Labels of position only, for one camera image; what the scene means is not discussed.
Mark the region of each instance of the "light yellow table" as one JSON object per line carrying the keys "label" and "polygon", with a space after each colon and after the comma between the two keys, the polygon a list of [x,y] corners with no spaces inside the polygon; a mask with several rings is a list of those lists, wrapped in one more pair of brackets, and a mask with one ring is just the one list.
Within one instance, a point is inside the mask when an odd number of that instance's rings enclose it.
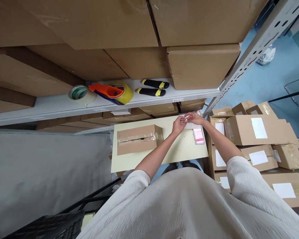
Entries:
{"label": "light yellow table", "polygon": [[[114,126],[113,155],[111,173],[130,170],[136,166],[148,155],[152,150],[143,152],[117,155],[117,131],[142,127],[155,124],[163,129],[164,139],[172,132],[173,122],[177,116],[170,116],[159,119],[149,119],[138,122],[116,124]],[[177,137],[171,148],[169,149],[162,164],[180,162],[185,160],[208,157],[206,143],[201,145],[195,144],[192,129],[184,129]]]}

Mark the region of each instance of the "person's left hand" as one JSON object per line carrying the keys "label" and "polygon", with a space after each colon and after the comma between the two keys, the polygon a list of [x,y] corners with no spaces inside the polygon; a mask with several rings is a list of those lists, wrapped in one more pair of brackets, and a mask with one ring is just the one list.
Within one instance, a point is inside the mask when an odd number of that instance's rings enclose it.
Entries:
{"label": "person's left hand", "polygon": [[184,116],[178,116],[173,123],[172,134],[178,136],[183,131],[186,124],[187,124],[186,118]]}

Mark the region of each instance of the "clear tape roll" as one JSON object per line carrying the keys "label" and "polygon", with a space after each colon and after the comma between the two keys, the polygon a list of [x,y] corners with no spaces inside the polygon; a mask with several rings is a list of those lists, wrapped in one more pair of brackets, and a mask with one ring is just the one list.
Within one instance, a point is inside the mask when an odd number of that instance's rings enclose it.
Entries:
{"label": "clear tape roll", "polygon": [[73,100],[82,105],[87,105],[95,101],[97,94],[89,90],[84,85],[74,86],[68,93],[70,100]]}

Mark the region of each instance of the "person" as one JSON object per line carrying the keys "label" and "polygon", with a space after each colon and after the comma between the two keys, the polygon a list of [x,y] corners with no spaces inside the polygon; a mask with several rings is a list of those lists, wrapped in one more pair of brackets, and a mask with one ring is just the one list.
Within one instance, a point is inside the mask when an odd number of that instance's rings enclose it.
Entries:
{"label": "person", "polygon": [[179,116],[172,133],[139,163],[77,238],[299,238],[299,216],[241,151],[197,113],[185,116],[212,138],[227,164],[232,194],[194,167],[166,172],[150,185],[186,125]]}

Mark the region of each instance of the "hand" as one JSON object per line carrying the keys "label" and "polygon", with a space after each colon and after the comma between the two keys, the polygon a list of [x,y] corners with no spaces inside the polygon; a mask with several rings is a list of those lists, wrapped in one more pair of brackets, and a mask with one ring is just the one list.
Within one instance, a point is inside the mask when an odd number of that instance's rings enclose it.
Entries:
{"label": "hand", "polygon": [[172,134],[178,136],[183,131],[186,125],[186,118],[184,116],[178,116],[173,123]]}
{"label": "hand", "polygon": [[186,116],[188,116],[187,117],[188,122],[194,123],[197,125],[203,125],[205,122],[208,122],[203,117],[201,117],[199,114],[194,113],[194,112],[189,112],[189,113],[185,114],[185,117]]}

